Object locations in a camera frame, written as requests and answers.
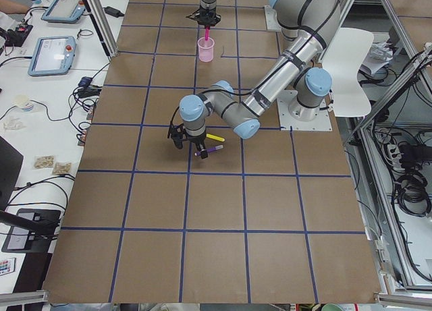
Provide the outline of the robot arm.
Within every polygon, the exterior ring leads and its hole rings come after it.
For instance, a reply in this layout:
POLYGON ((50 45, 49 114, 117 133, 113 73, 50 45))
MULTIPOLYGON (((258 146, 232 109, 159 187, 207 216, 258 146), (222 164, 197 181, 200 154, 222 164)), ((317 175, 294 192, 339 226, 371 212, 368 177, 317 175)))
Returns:
POLYGON ((217 0, 200 0, 196 19, 205 28, 217 25, 221 20, 217 14, 217 0))
POLYGON ((234 91, 224 80, 183 97, 176 110, 183 122, 178 126, 171 124, 167 133, 176 148, 181 149, 189 141, 195 144, 200 158, 207 158, 205 119, 213 113, 240 138, 253 137, 260 128, 259 117, 288 85, 298 90, 297 103, 305 109, 317 109, 329 93, 331 76, 309 63, 327 48, 337 32, 340 0, 269 0, 269 5, 282 30, 293 32, 294 39, 263 79, 242 95, 241 101, 234 100, 234 91))

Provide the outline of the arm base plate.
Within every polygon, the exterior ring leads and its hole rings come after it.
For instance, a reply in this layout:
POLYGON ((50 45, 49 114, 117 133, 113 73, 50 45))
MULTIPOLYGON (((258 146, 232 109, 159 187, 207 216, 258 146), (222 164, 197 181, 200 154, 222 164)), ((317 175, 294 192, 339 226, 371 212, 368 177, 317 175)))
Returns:
POLYGON ((331 132, 332 126, 325 99, 319 107, 305 108, 297 101, 296 90, 283 90, 276 103, 280 129, 283 131, 331 132))

